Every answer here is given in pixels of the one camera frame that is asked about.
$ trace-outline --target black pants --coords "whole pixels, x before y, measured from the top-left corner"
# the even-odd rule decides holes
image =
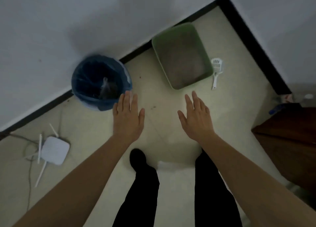
[[[113,227],[153,226],[159,180],[154,168],[136,173]],[[215,164],[202,152],[195,161],[195,227],[242,226],[233,195],[227,190]]]

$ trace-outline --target white wall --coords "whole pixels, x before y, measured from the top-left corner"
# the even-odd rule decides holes
[[[121,58],[214,0],[0,0],[0,130],[70,89],[76,64]]]
[[[316,105],[316,0],[231,0],[298,98]]]

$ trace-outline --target litter box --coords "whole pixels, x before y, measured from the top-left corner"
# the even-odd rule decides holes
[[[173,89],[182,89],[213,74],[210,59],[191,23],[171,27],[151,42]]]

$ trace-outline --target blue trash can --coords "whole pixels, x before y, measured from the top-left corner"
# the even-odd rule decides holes
[[[74,95],[87,107],[106,111],[122,93],[132,89],[125,66],[113,58],[95,55],[81,61],[71,78]]]

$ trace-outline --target wooden furniture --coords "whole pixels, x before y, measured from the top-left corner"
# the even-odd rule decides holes
[[[252,129],[280,173],[316,195],[316,108],[287,108]]]

